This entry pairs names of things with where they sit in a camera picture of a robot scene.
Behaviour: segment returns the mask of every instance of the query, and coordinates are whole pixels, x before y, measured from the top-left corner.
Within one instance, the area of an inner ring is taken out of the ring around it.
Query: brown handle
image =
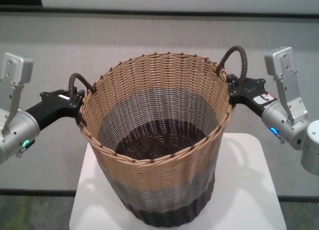
[[[245,81],[246,75],[247,75],[247,55],[245,52],[245,49],[242,48],[241,46],[233,46],[228,49],[228,51],[225,53],[223,58],[220,60],[220,63],[216,69],[216,73],[219,76],[220,70],[224,68],[225,62],[229,58],[229,56],[234,52],[238,51],[240,54],[241,58],[241,73],[240,73],[240,78],[239,78],[239,84],[242,84]]]
[[[87,80],[85,80],[85,78],[81,74],[73,73],[69,79],[69,96],[71,99],[73,99],[74,92],[76,92],[76,89],[74,88],[75,79],[79,79],[79,81],[85,85],[86,89],[90,90],[93,94],[96,92],[96,89],[92,87],[92,85]]]

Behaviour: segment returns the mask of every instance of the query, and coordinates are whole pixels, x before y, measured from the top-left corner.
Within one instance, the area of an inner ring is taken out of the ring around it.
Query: white table
[[[117,197],[87,146],[70,230],[156,230]],[[255,137],[225,133],[211,200],[192,222],[172,230],[285,230],[263,149]]]

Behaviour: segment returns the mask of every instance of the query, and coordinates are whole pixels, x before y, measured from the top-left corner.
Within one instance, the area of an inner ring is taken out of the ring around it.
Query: blue indicator light
[[[29,141],[28,139],[26,139],[26,140],[23,142],[22,146],[23,146],[23,147],[26,147],[29,143],[30,143],[30,141]]]
[[[276,128],[270,127],[270,131],[274,134],[278,134],[278,130]]]

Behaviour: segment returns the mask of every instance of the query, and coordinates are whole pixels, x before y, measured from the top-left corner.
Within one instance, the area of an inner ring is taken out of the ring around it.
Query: basket bottom
[[[211,198],[211,194],[214,189],[214,183],[215,173],[212,180],[208,184],[206,191],[203,192],[191,204],[173,211],[167,211],[165,213],[136,210],[131,205],[126,204],[123,200],[121,201],[125,205],[125,207],[135,215],[135,217],[141,219],[147,225],[152,225],[154,227],[171,228],[174,226],[180,226],[182,224],[189,223],[199,215],[199,213],[204,209]]]

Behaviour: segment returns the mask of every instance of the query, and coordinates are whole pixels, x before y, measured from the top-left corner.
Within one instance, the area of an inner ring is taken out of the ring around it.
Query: gray wall
[[[40,101],[39,93],[67,88],[73,72],[92,83],[119,61],[142,53],[185,52],[220,61],[233,45],[245,47],[249,73],[267,76],[264,54],[279,46],[295,51],[301,95],[310,119],[319,118],[319,21],[269,18],[204,18],[119,15],[5,14],[0,16],[0,55],[13,52],[34,59],[32,81],[25,86],[20,107]],[[229,72],[239,74],[239,55],[230,58]],[[319,177],[300,164],[300,152],[279,141],[258,117],[237,106],[227,132],[257,137],[279,195],[317,196]],[[86,141],[71,119],[61,119],[41,132],[22,159],[0,165],[0,188],[76,189]]]

